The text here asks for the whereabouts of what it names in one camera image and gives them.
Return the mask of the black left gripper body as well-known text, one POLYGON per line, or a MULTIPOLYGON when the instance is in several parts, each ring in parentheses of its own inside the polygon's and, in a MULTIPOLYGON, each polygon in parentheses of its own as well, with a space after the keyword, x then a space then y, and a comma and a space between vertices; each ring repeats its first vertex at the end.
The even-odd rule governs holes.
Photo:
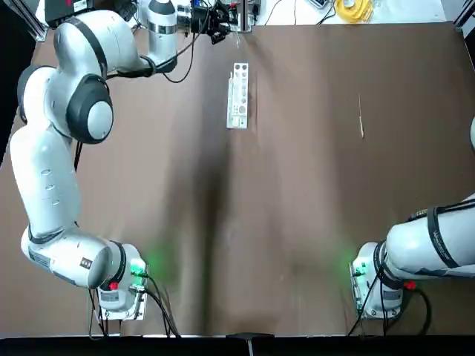
POLYGON ((191 32, 193 34, 206 34, 208 36, 213 34, 212 11, 213 7, 204 5, 191 8, 191 32))

